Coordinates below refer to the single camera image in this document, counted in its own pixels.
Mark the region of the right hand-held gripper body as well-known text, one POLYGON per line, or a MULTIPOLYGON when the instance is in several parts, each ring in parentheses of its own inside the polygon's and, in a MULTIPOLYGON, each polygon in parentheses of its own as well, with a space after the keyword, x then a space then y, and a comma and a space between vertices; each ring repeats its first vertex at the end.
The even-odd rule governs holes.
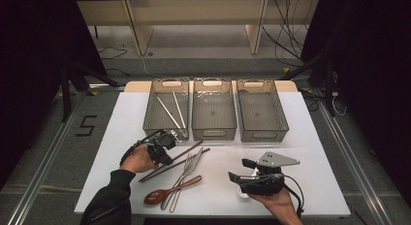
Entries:
POLYGON ((298 165, 299 160, 287 157, 272 151, 267 151, 257 162, 258 173, 255 177, 240 176, 237 186, 243 193, 271 196, 281 191, 284 186, 284 177, 281 168, 298 165))

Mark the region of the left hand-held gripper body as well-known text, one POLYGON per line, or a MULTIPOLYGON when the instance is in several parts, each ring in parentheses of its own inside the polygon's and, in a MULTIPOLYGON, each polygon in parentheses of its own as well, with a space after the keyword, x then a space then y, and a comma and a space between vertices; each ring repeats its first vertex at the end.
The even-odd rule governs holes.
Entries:
POLYGON ((146 141, 151 160, 157 164, 170 165, 172 157, 167 153, 179 143, 177 133, 174 130, 158 130, 149 135, 146 141))

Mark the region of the white ceramic spoon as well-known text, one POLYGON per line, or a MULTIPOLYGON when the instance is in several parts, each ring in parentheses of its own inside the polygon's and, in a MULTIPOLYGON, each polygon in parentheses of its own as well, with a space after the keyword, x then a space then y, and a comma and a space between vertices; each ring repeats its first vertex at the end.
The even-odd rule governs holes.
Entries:
MULTIPOLYGON (((258 169, 255 168, 250 176, 255 177, 258 172, 259 172, 258 169)), ((237 187, 237 193, 238 193, 238 195, 241 199, 248 199, 249 198, 249 196, 246 193, 242 192, 240 186, 237 187)))

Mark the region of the transparent grey plastic bin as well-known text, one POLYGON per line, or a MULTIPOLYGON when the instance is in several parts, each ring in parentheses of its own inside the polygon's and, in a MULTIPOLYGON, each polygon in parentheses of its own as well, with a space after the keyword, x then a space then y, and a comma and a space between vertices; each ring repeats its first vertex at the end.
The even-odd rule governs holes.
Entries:
POLYGON ((240 135, 245 143, 281 143, 289 131, 273 80, 237 80, 240 135))
POLYGON ((175 79, 155 79, 151 82, 147 108, 145 112, 142 129, 145 134, 154 132, 155 130, 174 130, 177 133, 180 141, 189 140, 189 79, 175 78, 175 79), (182 123, 174 102, 173 91, 180 105, 182 115, 186 123, 186 129, 183 129, 182 123), (168 110, 174 116, 175 120, 181 127, 176 128, 172 120, 166 114, 157 100, 157 96, 163 101, 168 110))
POLYGON ((195 141, 232 141, 237 118, 230 79, 194 79, 192 132, 195 141))

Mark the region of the brown chopstick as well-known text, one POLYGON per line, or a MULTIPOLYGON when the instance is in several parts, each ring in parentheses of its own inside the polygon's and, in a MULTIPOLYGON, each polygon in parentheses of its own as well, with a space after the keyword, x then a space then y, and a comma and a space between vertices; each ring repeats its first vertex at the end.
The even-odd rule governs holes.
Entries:
POLYGON ((170 167, 177 159, 179 159, 181 156, 185 155, 186 153, 188 153, 189 151, 191 151, 192 149, 194 149, 195 147, 197 147, 198 145, 202 144, 203 141, 198 141, 197 143, 195 143, 194 145, 192 145, 191 147, 187 148, 186 150, 184 150, 183 152, 179 153, 176 157, 174 157, 172 159, 172 163, 171 164, 162 164, 157 170, 153 171, 152 173, 148 174, 147 176, 141 178, 139 180, 139 182, 143 182, 146 179, 150 178, 151 176, 154 176, 157 173, 160 173, 161 170, 165 169, 166 167, 170 167))
MULTIPOLYGON (((206 153, 206 152, 208 152, 208 151, 210 151, 210 148, 209 147, 207 147, 206 149, 204 149, 204 148, 201 148, 201 151, 202 151, 202 154, 203 153, 206 153)), ((155 174, 154 176, 151 176, 150 178, 148 178, 148 179, 146 179, 145 181, 147 181, 147 180, 149 180, 149 179, 151 179, 151 178, 153 178, 153 177, 157 177, 158 175, 161 175, 161 174, 163 174, 163 173, 165 173, 165 172, 167 172, 167 171, 169 171, 169 170, 171 170, 171 169, 173 169, 173 168, 175 168, 175 167, 177 167, 177 166, 180 166, 180 165, 184 165, 184 168, 185 168, 185 166, 186 166, 186 162, 188 163, 187 165, 190 165, 190 163, 194 160, 194 158, 195 158, 195 156, 196 156, 197 154, 195 154, 195 155, 190 155, 188 158, 186 158, 185 160, 182 160, 182 161, 180 161, 180 162, 178 162, 178 163, 176 163, 176 164, 173 164, 173 165, 171 165, 170 167, 167 167, 165 170, 162 170, 162 171, 160 171, 160 173, 157 173, 157 174, 155 174)))

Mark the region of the brown wooden spoon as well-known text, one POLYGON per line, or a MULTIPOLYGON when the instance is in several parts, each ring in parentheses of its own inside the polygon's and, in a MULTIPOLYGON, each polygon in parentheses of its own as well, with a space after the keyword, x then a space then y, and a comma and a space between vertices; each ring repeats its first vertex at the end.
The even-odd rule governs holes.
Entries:
POLYGON ((158 189, 150 192, 144 197, 144 203, 149 206, 154 206, 162 203, 172 192, 182 189, 184 187, 190 186, 194 183, 199 182, 202 179, 201 176, 196 176, 191 178, 188 181, 179 183, 177 186, 174 186, 171 189, 158 189))

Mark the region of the person's right hand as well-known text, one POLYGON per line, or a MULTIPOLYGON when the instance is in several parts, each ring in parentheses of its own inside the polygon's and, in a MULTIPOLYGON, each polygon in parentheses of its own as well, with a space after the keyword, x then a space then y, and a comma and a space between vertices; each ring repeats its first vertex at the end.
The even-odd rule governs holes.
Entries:
POLYGON ((302 225, 287 189, 283 188, 279 193, 271 196, 249 194, 249 197, 263 204, 281 225, 302 225))

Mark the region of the person's left hand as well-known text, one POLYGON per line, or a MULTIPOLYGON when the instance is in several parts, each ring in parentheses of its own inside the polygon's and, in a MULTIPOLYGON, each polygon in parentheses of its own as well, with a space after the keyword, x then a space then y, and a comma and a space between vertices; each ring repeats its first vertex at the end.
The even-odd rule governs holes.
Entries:
POLYGON ((151 160, 146 145, 136 147, 119 167, 120 170, 133 174, 144 173, 148 170, 157 170, 159 165, 151 160))

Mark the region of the white table sheet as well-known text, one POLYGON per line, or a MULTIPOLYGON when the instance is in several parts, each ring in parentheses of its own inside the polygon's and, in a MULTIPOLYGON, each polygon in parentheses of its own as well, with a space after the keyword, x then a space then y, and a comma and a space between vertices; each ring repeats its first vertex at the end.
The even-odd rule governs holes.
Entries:
MULTIPOLYGON (((299 160, 296 166, 286 166, 282 172, 286 184, 304 195, 305 217, 345 217, 350 214, 342 192, 332 172, 329 160, 317 135, 309 112, 298 92, 281 92, 279 98, 286 115, 289 131, 279 144, 244 144, 240 138, 231 142, 204 142, 206 149, 191 174, 201 181, 181 191, 176 209, 170 213, 158 206, 147 206, 144 197, 156 189, 168 189, 183 172, 181 165, 145 182, 136 175, 131 183, 132 213, 144 217, 242 217, 263 218, 270 213, 260 203, 242 198, 228 173, 250 175, 241 164, 243 158, 259 159, 270 150, 299 160)), ((148 94, 124 92, 119 95, 106 133, 75 207, 84 212, 95 193, 110 181, 124 152, 145 137, 142 129, 148 94)))

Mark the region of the black metal stand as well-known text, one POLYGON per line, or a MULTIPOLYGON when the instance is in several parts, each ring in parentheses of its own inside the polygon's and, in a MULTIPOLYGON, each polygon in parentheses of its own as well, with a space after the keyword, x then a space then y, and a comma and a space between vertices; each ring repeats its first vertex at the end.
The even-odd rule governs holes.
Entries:
POLYGON ((308 78, 308 84, 310 86, 323 85, 325 87, 326 108, 331 116, 335 116, 334 108, 332 106, 332 94, 334 93, 334 83, 332 79, 333 64, 326 54, 318 54, 302 66, 298 67, 295 71, 287 73, 284 77, 280 78, 280 80, 291 80, 307 70, 311 71, 308 78))
POLYGON ((60 71, 60 85, 63 97, 63 118, 62 121, 66 121, 72 112, 72 103, 70 95, 71 83, 77 92, 89 92, 91 89, 90 84, 85 79, 85 75, 91 76, 97 80, 100 80, 110 86, 120 87, 121 83, 110 79, 109 77, 102 75, 84 64, 72 61, 66 63, 60 71))

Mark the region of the beige wooden desk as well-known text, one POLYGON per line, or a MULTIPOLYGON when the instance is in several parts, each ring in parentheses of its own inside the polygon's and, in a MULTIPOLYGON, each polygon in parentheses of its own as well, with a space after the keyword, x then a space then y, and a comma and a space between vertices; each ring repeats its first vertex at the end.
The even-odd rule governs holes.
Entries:
POLYGON ((319 0, 79 1, 89 26, 127 26, 137 54, 146 53, 156 25, 242 25, 250 51, 259 50, 265 24, 308 25, 319 0))

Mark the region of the black curtain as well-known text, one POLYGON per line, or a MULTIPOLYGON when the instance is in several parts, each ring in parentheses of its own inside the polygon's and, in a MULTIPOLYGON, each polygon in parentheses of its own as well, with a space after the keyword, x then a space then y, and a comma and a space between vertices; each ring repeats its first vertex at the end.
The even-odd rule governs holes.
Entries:
POLYGON ((0 189, 71 61, 106 72, 76 0, 0 0, 0 189))
MULTIPOLYGON (((318 54, 354 0, 319 0, 302 58, 318 54)), ((337 87, 411 208, 411 0, 364 0, 341 29, 337 87)))

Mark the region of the metal floor rail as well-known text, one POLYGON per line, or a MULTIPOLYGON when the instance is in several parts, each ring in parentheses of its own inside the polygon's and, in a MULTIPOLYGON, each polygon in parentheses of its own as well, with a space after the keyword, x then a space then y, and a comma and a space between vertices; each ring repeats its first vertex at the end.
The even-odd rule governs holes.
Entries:
POLYGON ((75 96, 71 106, 71 112, 64 122, 60 123, 56 135, 53 137, 51 144, 48 146, 47 152, 42 159, 40 166, 37 168, 35 175, 30 183, 25 187, 22 196, 20 197, 16 207, 14 208, 11 217, 8 219, 7 225, 22 225, 27 214, 40 192, 41 186, 47 178, 47 174, 65 140, 68 131, 70 130, 79 106, 85 98, 84 93, 79 93, 75 96))
POLYGON ((338 145, 338 148, 351 172, 353 178, 359 187, 364 200, 377 225, 393 225, 392 219, 389 217, 382 200, 378 196, 371 182, 365 174, 361 163, 357 159, 354 151, 348 143, 336 119, 329 115, 324 104, 319 105, 321 114, 326 120, 329 129, 338 145))

